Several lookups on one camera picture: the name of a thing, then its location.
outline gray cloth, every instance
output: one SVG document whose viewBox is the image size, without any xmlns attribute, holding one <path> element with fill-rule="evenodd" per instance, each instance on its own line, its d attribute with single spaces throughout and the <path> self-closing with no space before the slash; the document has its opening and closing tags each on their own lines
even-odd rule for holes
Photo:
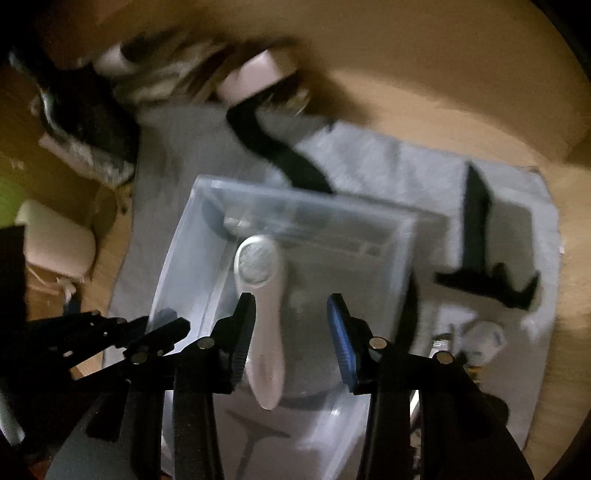
<svg viewBox="0 0 591 480">
<path fill-rule="evenodd" d="M 544 376 L 554 323 L 560 237 L 558 215 L 543 180 L 532 171 L 416 147 L 344 122 L 261 114 L 272 136 L 293 145 L 341 193 L 437 214 L 443 221 L 418 232 L 414 268 L 420 325 L 413 352 L 431 338 L 475 319 L 502 323 L 507 347 L 483 371 L 482 389 L 510 409 L 508 428 L 523 447 Z M 281 172 L 247 151 L 215 106 L 165 106 L 142 114 L 142 145 L 134 190 L 133 235 L 115 284 L 110 314 L 133 319 L 150 312 L 160 271 L 195 178 L 201 174 L 286 185 Z M 495 201 L 489 263 L 504 261 L 521 289 L 534 270 L 541 284 L 530 312 L 435 285 L 433 272 L 458 268 L 466 162 L 473 161 Z M 108 351 L 106 363 L 120 359 Z"/>
</svg>

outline clear plastic container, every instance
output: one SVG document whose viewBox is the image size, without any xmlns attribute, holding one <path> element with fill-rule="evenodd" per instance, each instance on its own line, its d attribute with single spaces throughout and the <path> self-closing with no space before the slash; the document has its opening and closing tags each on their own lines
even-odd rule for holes
<svg viewBox="0 0 591 480">
<path fill-rule="evenodd" d="M 225 477 L 336 478 L 365 430 L 369 397 L 349 394 L 326 320 L 326 302 L 341 293 L 351 315 L 374 334 L 395 332 L 404 299 L 416 215 L 347 196 L 276 189 L 199 177 L 160 275 L 150 328 L 182 316 L 191 332 L 175 352 L 208 335 L 232 314 L 238 294 L 233 258 L 250 235 L 282 247 L 287 265 L 281 332 L 285 384 L 277 408 L 263 410 L 244 376 L 232 395 L 216 395 Z M 163 440 L 172 448 L 171 392 Z M 164 448 L 163 467 L 170 451 Z"/>
</svg>

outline black bracket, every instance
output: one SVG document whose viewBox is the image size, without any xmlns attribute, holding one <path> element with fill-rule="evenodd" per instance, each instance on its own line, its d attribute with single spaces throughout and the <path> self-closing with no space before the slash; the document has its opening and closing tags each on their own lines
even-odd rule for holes
<svg viewBox="0 0 591 480">
<path fill-rule="evenodd" d="M 435 274 L 435 282 L 445 287 L 489 297 L 511 309 L 528 310 L 540 282 L 536 271 L 522 290 L 515 290 L 507 267 L 498 263 L 486 273 L 486 224 L 491 194 L 473 164 L 468 164 L 464 195 L 464 251 L 462 267 L 453 273 Z"/>
</svg>

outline green object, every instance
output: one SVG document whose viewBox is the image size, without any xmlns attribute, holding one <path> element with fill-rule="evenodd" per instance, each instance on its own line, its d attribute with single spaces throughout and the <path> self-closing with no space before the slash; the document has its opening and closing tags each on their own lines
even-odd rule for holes
<svg viewBox="0 0 591 480">
<path fill-rule="evenodd" d="M 14 225 L 18 209 L 26 198 L 22 187 L 0 177 L 0 228 Z"/>
</svg>

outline metal screw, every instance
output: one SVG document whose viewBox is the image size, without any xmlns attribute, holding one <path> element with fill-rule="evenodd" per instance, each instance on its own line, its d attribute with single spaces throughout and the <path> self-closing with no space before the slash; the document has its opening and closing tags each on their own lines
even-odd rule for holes
<svg viewBox="0 0 591 480">
<path fill-rule="evenodd" d="M 388 341 L 382 337 L 373 337 L 369 341 L 369 346 L 371 348 L 373 348 L 374 350 L 381 350 L 381 349 L 386 348 L 388 346 Z"/>
<path fill-rule="evenodd" d="M 131 363 L 135 365 L 143 364 L 148 359 L 148 354 L 146 352 L 135 352 L 131 356 Z"/>
<path fill-rule="evenodd" d="M 211 337 L 203 337 L 197 340 L 197 346 L 201 350 L 207 350 L 208 348 L 213 347 L 215 344 L 216 342 Z"/>
<path fill-rule="evenodd" d="M 449 365 L 454 361 L 453 355 L 450 352 L 437 352 L 435 354 L 435 359 L 443 365 Z"/>
</svg>

